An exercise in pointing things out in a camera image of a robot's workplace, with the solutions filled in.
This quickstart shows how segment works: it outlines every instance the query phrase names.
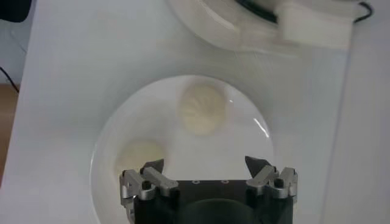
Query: bolt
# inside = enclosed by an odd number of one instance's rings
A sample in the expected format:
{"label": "bolt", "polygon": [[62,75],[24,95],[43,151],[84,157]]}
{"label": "bolt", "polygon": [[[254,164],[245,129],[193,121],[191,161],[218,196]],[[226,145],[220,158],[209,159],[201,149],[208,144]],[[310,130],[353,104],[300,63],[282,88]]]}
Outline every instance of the bolt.
{"label": "bolt", "polygon": [[283,181],[283,179],[280,179],[280,178],[276,178],[274,180],[274,186],[276,188],[284,188],[284,185],[285,185],[285,182]]}
{"label": "bolt", "polygon": [[150,181],[144,181],[142,182],[142,190],[149,190],[150,188],[152,188],[152,184]]}

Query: dough ball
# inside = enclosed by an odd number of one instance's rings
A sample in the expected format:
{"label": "dough ball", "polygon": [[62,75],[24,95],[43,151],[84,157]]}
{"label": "dough ball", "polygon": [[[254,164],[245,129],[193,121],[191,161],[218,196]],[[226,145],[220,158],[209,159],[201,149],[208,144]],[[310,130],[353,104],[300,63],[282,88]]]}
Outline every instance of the dough ball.
{"label": "dough ball", "polygon": [[192,86],[182,97],[179,114],[188,131],[208,135],[225,121],[225,97],[212,86]]}
{"label": "dough ball", "polygon": [[164,158],[164,151],[153,141],[138,141],[128,145],[118,155],[115,162],[115,174],[120,175],[123,170],[139,171],[146,162]]}

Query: black cable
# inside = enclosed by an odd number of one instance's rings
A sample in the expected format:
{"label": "black cable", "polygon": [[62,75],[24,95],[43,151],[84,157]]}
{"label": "black cable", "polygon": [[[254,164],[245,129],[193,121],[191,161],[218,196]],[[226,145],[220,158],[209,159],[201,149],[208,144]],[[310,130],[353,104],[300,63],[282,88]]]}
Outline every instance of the black cable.
{"label": "black cable", "polygon": [[372,8],[372,6],[368,2],[359,2],[359,5],[367,10],[367,14],[365,14],[364,16],[361,16],[361,17],[359,17],[357,19],[355,19],[353,21],[353,23],[358,23],[360,21],[368,19],[368,18],[370,18],[374,14],[374,9]]}
{"label": "black cable", "polygon": [[[277,24],[277,16],[270,10],[263,8],[262,6],[253,2],[253,0],[236,0],[236,2],[240,3],[243,7],[251,11],[252,13],[258,15],[264,20]],[[353,23],[358,23],[365,19],[370,18],[374,14],[374,9],[368,2],[359,2],[359,5],[367,10],[367,14],[361,16],[353,21]]]}
{"label": "black cable", "polygon": [[15,89],[15,91],[17,93],[19,93],[19,89],[18,87],[15,85],[15,83],[12,81],[11,77],[8,75],[8,73],[2,68],[0,67],[0,70],[2,71],[2,73],[4,73],[4,75],[7,77],[8,81],[10,81],[12,87]]}

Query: white bowl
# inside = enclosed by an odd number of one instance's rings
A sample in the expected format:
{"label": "white bowl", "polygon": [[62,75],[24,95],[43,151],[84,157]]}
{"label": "white bowl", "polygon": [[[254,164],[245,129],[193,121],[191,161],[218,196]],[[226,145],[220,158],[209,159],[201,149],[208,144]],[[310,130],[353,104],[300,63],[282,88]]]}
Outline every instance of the white bowl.
{"label": "white bowl", "polygon": [[[177,116],[190,85],[206,83],[227,99],[226,121],[210,136],[194,136]],[[107,121],[91,163],[91,193],[102,224],[128,223],[119,203],[117,156],[134,141],[153,141],[165,151],[163,173],[176,180],[248,179],[244,156],[274,162],[267,125],[255,105],[229,84],[198,75],[159,80],[137,91]]]}

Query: metal bracket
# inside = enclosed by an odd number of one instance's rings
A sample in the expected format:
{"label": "metal bracket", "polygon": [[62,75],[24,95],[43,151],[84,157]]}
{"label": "metal bracket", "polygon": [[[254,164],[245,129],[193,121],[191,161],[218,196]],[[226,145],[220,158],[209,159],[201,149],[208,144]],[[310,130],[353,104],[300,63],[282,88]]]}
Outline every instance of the metal bracket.
{"label": "metal bracket", "polygon": [[255,192],[256,196],[263,195],[265,187],[279,175],[276,167],[266,165],[255,177],[246,181],[248,188]]}
{"label": "metal bracket", "polygon": [[271,181],[269,187],[273,198],[292,196],[295,201],[298,192],[298,173],[295,169],[286,167],[278,178]]}
{"label": "metal bracket", "polygon": [[134,221],[133,198],[151,200],[155,197],[156,187],[135,170],[125,170],[119,176],[119,184],[121,205],[126,209],[127,218]]}
{"label": "metal bracket", "polygon": [[172,197],[174,192],[179,190],[179,183],[177,181],[166,178],[153,167],[144,168],[142,176],[152,184],[156,185],[162,196]]}

